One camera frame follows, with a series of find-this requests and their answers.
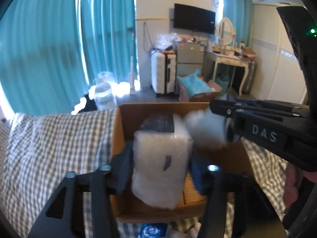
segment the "checkered bedsheet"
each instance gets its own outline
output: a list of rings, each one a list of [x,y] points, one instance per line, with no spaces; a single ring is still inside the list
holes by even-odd
[[[0,207],[22,238],[68,171],[89,173],[110,162],[115,110],[28,116],[16,114],[0,125]],[[243,139],[259,183],[280,218],[286,162]],[[226,234],[230,237],[234,205],[227,206]],[[92,235],[89,193],[84,197],[86,237]],[[197,217],[172,222],[188,232]],[[122,238],[137,237],[141,224],[118,223]]]

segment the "television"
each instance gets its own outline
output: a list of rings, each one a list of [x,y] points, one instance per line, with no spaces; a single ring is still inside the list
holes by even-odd
[[[175,3],[174,28],[213,34],[215,32],[215,18],[215,12]]]

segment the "cardboard box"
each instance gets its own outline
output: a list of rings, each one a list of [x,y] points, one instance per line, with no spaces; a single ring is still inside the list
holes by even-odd
[[[197,94],[192,98],[188,97],[187,88],[178,80],[180,86],[180,102],[210,102],[220,95],[221,87],[215,83],[213,80],[208,81],[207,85],[210,88],[214,88],[214,92],[207,92],[202,94]]]
[[[177,113],[185,116],[190,111],[204,110],[208,103],[138,103],[119,106],[112,136],[112,156],[121,152],[126,141],[133,140],[134,133],[139,130],[142,122],[152,113]],[[247,172],[253,175],[247,152],[239,142],[221,151],[199,151],[199,153],[230,173]],[[194,189],[188,175],[183,196],[173,211],[152,208],[135,197],[130,185],[122,195],[111,196],[114,216],[120,222],[128,223],[159,223],[170,222],[193,216],[201,216],[206,200]]]

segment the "curtain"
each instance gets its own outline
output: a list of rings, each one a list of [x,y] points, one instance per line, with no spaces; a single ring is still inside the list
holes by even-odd
[[[13,0],[0,21],[0,81],[15,112],[70,113],[87,93],[75,0]]]
[[[89,82],[102,71],[128,81],[131,56],[137,65],[134,0],[78,0],[77,17]]]
[[[252,0],[223,0],[223,16],[231,20],[236,28],[236,42],[244,40],[246,46],[251,43],[251,23],[253,17]]]

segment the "hand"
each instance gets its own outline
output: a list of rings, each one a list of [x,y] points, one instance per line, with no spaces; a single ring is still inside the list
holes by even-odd
[[[317,173],[309,173],[303,171],[304,177],[311,182],[317,183]],[[298,189],[296,188],[297,182],[297,170],[296,168],[288,163],[286,170],[286,180],[284,187],[283,201],[286,208],[289,208],[298,199]]]

